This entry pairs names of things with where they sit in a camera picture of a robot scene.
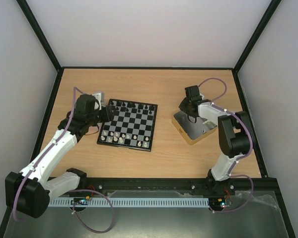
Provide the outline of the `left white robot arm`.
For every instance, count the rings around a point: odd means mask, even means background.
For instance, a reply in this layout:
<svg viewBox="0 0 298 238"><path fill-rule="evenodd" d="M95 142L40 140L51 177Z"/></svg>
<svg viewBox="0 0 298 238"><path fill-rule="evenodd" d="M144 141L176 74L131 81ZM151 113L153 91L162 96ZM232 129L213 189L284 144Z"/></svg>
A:
<svg viewBox="0 0 298 238"><path fill-rule="evenodd" d="M6 204L17 212L33 218L40 217L49 203L61 195L86 186L87 174L70 168L64 174L49 179L61 159L88 133L90 127L113 119L114 108L105 105L104 93L82 94L73 99L53 138L46 147L19 173L11 172L5 178Z"/></svg>

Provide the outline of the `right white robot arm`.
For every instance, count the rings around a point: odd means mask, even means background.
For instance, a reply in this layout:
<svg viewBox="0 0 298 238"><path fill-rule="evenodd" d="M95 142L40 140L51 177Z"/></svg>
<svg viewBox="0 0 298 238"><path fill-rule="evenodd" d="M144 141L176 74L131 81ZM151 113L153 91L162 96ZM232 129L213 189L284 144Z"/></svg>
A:
<svg viewBox="0 0 298 238"><path fill-rule="evenodd" d="M204 99L197 85L186 87L185 93L179 109L189 117L207 119L218 128L221 153L206 177L206 189L211 194L218 194L233 177L232 171L239 160L249 156L253 150L250 119L245 111L231 112Z"/></svg>

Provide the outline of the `gold metal tin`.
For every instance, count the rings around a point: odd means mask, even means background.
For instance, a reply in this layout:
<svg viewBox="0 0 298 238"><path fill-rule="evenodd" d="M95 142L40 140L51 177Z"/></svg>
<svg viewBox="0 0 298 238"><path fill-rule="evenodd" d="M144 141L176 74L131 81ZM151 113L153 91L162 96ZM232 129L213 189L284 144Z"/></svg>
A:
<svg viewBox="0 0 298 238"><path fill-rule="evenodd" d="M187 144L193 145L211 135L217 130L217 125L212 123L203 124L207 119L191 118L182 111L176 112L172 117L172 124L180 133Z"/></svg>

